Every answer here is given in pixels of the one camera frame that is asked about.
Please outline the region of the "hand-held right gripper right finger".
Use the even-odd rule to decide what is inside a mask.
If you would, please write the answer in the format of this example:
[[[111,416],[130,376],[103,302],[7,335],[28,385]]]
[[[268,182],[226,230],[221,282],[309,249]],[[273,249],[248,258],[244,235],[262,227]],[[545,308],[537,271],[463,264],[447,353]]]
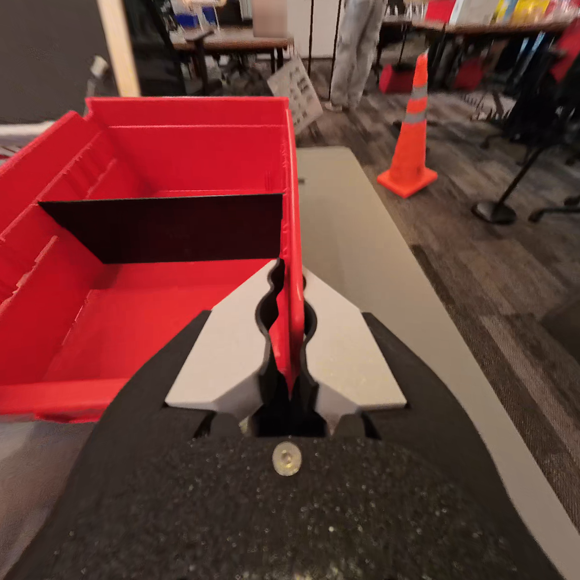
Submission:
[[[303,282],[297,389],[306,412],[335,430],[346,416],[403,409],[407,399],[361,310],[308,269]]]

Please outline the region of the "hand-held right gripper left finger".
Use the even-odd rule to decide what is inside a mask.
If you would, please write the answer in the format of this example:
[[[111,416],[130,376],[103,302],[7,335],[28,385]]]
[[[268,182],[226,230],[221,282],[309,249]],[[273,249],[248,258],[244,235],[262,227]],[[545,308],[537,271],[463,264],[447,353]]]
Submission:
[[[242,421],[288,394],[270,334],[284,280],[284,261],[271,260],[211,310],[165,397],[168,407]]]

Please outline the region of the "red plastic bin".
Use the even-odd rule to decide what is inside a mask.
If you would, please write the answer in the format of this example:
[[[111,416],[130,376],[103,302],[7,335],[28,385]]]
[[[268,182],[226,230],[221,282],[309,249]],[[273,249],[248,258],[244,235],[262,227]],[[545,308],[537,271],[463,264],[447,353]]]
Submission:
[[[88,98],[1,166],[1,417],[96,421],[150,358],[271,260],[288,388],[304,332],[286,98]],[[42,201],[283,195],[275,259],[105,265]]]

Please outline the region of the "grey desk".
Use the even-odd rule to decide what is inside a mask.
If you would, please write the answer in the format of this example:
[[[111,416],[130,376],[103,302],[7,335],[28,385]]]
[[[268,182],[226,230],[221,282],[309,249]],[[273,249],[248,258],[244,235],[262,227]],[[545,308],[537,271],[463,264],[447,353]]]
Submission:
[[[93,424],[32,424],[1,462],[1,579],[579,579],[579,533],[351,153],[299,153],[306,267],[366,311],[401,388],[375,438],[199,436],[161,396],[208,314]]]

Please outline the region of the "black bin divider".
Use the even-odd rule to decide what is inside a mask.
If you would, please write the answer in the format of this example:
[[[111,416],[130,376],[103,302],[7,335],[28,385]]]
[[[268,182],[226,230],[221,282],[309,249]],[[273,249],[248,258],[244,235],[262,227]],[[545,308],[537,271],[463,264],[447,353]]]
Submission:
[[[275,259],[283,195],[42,201],[105,265]]]

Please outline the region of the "black stand base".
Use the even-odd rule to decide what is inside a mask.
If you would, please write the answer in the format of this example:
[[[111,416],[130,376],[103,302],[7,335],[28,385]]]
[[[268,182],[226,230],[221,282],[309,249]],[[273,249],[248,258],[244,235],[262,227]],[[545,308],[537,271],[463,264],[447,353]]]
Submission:
[[[475,203],[470,208],[472,215],[477,219],[492,225],[510,226],[514,224],[517,220],[517,214],[507,205],[506,202],[522,179],[529,172],[533,164],[536,163],[540,155],[546,149],[547,147],[538,147],[534,149],[502,195],[495,201],[483,200]]]

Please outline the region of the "orange traffic cone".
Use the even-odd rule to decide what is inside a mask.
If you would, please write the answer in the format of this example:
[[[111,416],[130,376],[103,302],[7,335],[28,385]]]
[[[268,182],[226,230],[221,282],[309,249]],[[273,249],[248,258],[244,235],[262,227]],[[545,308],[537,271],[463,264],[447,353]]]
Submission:
[[[426,166],[426,109],[428,104],[428,50],[417,57],[411,95],[391,165],[377,182],[407,199],[434,183],[438,174]]]

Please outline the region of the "white printed board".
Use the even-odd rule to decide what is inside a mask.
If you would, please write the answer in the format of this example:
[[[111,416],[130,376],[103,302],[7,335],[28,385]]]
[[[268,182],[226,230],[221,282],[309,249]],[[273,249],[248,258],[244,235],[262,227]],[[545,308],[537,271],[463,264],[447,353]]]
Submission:
[[[299,56],[289,60],[266,83],[273,96],[288,98],[296,136],[323,115],[321,102]]]

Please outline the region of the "red bag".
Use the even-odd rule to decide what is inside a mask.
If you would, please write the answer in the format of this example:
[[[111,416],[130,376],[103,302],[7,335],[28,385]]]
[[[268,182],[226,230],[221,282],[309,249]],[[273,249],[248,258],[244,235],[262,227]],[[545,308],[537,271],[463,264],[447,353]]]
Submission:
[[[383,94],[410,94],[414,82],[412,63],[387,64],[381,71],[379,90]]]

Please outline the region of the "long wooden table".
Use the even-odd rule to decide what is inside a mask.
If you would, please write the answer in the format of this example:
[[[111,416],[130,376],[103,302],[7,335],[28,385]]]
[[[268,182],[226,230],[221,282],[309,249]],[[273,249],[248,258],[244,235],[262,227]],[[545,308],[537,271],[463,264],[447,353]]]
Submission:
[[[561,35],[576,19],[542,20],[524,24],[461,24],[451,25],[430,20],[390,20],[382,29],[401,31],[401,51],[398,61],[402,63],[402,53],[410,31],[420,31],[430,35],[433,43],[428,49],[429,88],[435,91],[472,92],[478,88],[484,75],[482,59],[471,56],[463,64],[468,47],[481,45],[490,47],[495,40],[510,40],[514,37],[530,38],[540,33],[554,39]]]

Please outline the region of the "pale wooden frame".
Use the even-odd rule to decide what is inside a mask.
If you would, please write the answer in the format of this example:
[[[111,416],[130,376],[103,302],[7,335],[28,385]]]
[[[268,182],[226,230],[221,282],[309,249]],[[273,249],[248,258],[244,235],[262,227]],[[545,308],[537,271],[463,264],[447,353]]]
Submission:
[[[141,96],[123,1],[96,1],[120,97]]]

